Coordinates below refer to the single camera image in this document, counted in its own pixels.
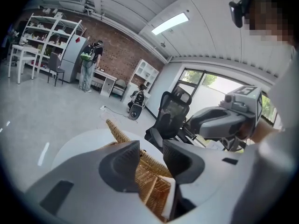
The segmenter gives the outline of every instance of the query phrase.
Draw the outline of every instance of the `woven basket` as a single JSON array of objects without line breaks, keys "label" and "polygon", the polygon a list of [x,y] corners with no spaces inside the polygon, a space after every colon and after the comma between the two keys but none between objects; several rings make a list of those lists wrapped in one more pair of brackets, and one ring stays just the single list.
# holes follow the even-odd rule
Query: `woven basket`
[{"label": "woven basket", "polygon": [[[111,120],[107,119],[106,123],[117,140],[117,142],[109,143],[106,146],[131,141]],[[161,221],[167,222],[167,219],[161,216],[161,214],[166,204],[171,184],[158,177],[159,175],[172,178],[167,167],[157,162],[144,150],[140,150],[140,161],[135,174],[135,182],[139,186],[139,197]]]}]

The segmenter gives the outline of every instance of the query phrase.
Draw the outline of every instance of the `white ceiling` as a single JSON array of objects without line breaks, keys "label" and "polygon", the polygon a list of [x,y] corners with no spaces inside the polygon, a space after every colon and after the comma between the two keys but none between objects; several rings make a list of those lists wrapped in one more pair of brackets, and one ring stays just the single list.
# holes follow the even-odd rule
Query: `white ceiling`
[{"label": "white ceiling", "polygon": [[[282,74],[291,58],[290,46],[261,42],[238,29],[231,20],[228,3],[232,0],[33,0],[28,7],[63,7],[84,12],[94,8],[98,14],[129,28],[156,47],[165,58],[213,57],[236,61],[267,72]],[[189,21],[155,36],[151,30],[184,12]]]}]

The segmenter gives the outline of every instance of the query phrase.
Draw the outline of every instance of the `light fixture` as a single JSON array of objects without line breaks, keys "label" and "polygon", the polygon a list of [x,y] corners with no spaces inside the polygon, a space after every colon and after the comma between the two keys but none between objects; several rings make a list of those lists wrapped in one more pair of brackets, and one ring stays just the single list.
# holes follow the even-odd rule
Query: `light fixture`
[{"label": "light fixture", "polygon": [[154,30],[152,30],[152,33],[158,35],[159,33],[188,20],[189,19],[186,17],[186,15],[181,13],[157,26]]}]

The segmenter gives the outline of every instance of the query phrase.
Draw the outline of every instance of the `black cable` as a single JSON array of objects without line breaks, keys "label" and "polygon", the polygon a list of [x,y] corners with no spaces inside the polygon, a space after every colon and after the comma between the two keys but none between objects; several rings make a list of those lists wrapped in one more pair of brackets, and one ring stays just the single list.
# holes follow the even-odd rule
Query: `black cable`
[{"label": "black cable", "polygon": [[107,108],[107,109],[109,109],[109,110],[111,110],[113,113],[119,114],[117,112],[114,112],[112,109],[108,108],[107,106],[104,106],[104,107]]}]

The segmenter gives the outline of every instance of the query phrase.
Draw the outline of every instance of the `gray floor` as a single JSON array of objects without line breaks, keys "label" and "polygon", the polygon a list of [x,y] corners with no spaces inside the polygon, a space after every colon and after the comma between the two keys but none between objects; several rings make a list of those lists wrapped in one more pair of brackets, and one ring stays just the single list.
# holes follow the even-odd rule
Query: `gray floor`
[{"label": "gray floor", "polygon": [[[79,91],[78,83],[61,85],[57,81],[54,87],[54,80],[50,79],[48,84],[47,76],[42,73],[31,80],[30,73],[31,69],[25,68],[21,84],[17,84],[15,67],[7,78],[7,65],[1,64],[0,147],[13,183],[22,191],[50,170],[67,141],[88,130],[107,128],[105,119],[141,137],[155,123],[147,110],[143,110],[138,123],[118,114],[103,114],[102,105],[124,115],[127,115],[126,106],[119,99],[102,97],[96,91],[90,94]],[[47,142],[49,149],[43,164],[38,166]]]}]

